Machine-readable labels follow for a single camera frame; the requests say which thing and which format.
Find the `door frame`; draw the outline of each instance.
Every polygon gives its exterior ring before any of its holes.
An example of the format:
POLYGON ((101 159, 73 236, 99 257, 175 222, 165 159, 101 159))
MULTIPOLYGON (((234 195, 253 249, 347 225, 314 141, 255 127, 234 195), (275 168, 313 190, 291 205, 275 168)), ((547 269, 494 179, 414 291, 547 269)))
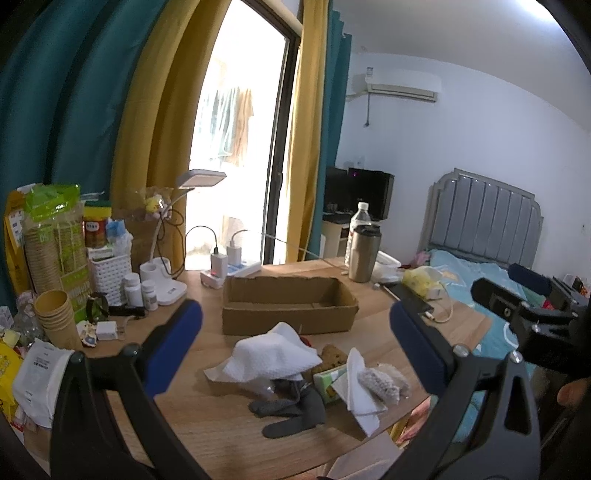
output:
POLYGON ((272 264, 275 254, 275 233, 277 231, 277 216, 279 199, 283 186, 283 163, 285 148, 288 145, 287 135, 291 115, 291 103, 296 79, 297 57, 300 48, 300 35, 295 32, 263 0, 241 0, 260 16, 267 20, 285 37, 285 52, 281 68, 280 84, 277 90, 271 148, 269 149, 269 163, 267 168, 267 188, 265 191, 265 212, 263 216, 264 237, 261 242, 262 262, 272 264))

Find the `snack bag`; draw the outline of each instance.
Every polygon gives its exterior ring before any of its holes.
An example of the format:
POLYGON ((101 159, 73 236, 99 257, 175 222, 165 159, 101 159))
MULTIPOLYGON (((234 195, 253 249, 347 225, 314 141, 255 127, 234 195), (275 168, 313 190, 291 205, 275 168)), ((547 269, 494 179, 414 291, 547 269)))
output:
POLYGON ((22 364, 22 358, 8 345, 0 342, 0 411, 8 421, 17 410, 17 402, 12 395, 12 383, 22 364))

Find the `tissue pack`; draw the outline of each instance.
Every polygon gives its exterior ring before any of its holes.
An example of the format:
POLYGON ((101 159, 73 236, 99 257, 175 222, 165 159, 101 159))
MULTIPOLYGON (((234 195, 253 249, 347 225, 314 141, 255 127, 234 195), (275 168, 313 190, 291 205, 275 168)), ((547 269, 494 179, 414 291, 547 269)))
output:
POLYGON ((316 390, 320 393, 322 400, 325 404, 333 402, 335 400, 339 400, 339 396, 335 389, 331 387, 333 382, 343 375, 347 371, 347 365, 341 365, 339 367, 334 367, 326 372, 321 372, 319 374, 314 374, 314 386, 316 390))

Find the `cardboard box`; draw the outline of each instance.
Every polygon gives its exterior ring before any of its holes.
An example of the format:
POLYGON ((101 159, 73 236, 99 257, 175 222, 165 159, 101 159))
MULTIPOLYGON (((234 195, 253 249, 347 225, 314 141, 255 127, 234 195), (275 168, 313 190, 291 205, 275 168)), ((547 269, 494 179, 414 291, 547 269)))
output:
POLYGON ((224 283, 224 335, 267 333, 286 322, 302 335, 351 330, 359 302, 338 278, 228 277, 224 283))

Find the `blue gripper pad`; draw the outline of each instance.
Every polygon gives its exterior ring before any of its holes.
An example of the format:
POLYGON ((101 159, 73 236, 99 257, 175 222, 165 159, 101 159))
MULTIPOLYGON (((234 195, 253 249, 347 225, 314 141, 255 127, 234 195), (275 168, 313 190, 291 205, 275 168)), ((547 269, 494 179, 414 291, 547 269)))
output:
POLYGON ((453 373, 453 357, 447 340, 417 314, 408 312, 401 301, 390 309, 390 329, 423 388, 432 395, 442 395, 453 373))
POLYGON ((513 263, 507 270, 509 278, 524 287, 536 292, 538 295, 547 297, 552 292, 552 281, 539 273, 513 263))
POLYGON ((150 333, 136 363, 148 396, 166 392, 202 324, 201 306, 185 300, 167 323, 150 333))

